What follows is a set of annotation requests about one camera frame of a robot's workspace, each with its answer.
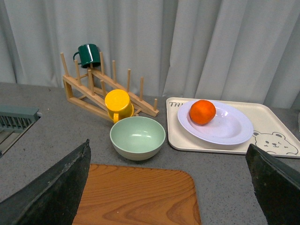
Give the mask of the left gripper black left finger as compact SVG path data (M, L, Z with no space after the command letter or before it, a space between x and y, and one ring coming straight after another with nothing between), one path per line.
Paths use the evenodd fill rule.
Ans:
M70 225L86 185L91 160L86 140L24 188L0 203L2 225Z

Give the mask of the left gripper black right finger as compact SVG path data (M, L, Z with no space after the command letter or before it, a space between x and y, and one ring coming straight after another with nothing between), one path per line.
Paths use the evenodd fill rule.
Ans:
M300 223L300 173L257 146L246 153L255 196L269 225Z

